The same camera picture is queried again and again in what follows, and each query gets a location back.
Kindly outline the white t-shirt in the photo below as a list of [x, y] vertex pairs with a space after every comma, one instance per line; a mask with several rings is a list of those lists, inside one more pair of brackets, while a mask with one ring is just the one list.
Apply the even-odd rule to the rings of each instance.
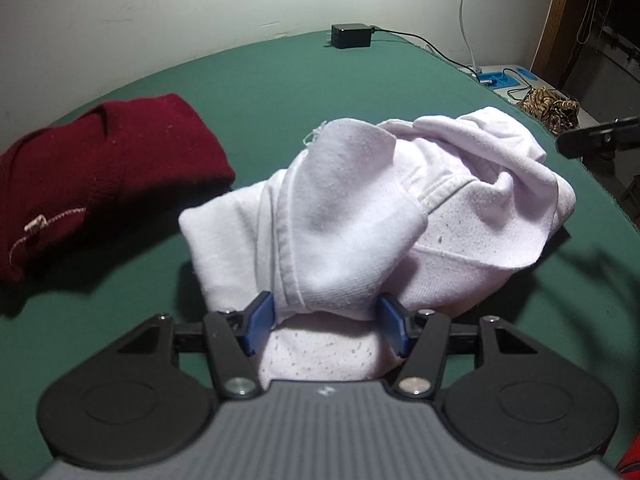
[[263, 384], [372, 379], [396, 365], [379, 294], [457, 316], [539, 259], [576, 204], [545, 159], [493, 107], [337, 119], [288, 168], [183, 211], [179, 226], [210, 310], [272, 293]]

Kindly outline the leopard print fabric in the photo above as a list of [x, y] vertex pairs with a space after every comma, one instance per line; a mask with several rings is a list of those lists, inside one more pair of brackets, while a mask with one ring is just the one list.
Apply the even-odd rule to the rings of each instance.
[[518, 102], [518, 107], [541, 122], [554, 136], [575, 130], [579, 126], [579, 102], [556, 90], [546, 87], [529, 90], [524, 99]]

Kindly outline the white blue power strip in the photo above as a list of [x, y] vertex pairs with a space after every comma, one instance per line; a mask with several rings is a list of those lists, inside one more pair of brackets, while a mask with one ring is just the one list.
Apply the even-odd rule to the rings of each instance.
[[519, 65], [485, 66], [477, 69], [480, 82], [491, 90], [529, 88], [538, 77]]

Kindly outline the green table cloth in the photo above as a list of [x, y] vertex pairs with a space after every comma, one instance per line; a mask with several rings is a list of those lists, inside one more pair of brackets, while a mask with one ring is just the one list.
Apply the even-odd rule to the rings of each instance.
[[[325, 32], [236, 48], [140, 79], [116, 100], [175, 93], [213, 130], [238, 185], [288, 166], [322, 122], [457, 117], [503, 99], [397, 37], [338, 50]], [[500, 315], [606, 382], [620, 424], [616, 464], [639, 431], [639, 234], [580, 162], [550, 153], [570, 182], [574, 214], [541, 263], [480, 307]], [[40, 292], [1, 320], [1, 469], [31, 479], [50, 464], [36, 423], [51, 382], [153, 314], [193, 322], [205, 312], [186, 243], [157, 233], [78, 284]]]

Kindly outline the dark red garment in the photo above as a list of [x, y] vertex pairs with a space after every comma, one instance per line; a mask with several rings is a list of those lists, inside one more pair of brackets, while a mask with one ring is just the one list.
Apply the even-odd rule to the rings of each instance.
[[103, 102], [29, 133], [1, 156], [2, 280], [23, 281], [29, 263], [103, 211], [234, 180], [216, 136], [175, 93]]

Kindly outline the red operator clothing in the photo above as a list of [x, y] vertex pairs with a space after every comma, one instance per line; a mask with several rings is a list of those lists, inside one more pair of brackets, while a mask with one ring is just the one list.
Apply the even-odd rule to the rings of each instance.
[[640, 480], [640, 450], [630, 448], [616, 466], [617, 473], [626, 480]]

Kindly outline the black power adapter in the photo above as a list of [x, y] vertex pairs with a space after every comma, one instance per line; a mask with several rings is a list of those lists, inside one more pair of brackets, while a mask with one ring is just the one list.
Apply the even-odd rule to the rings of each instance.
[[333, 24], [330, 29], [329, 46], [335, 49], [368, 48], [375, 28], [362, 23]]

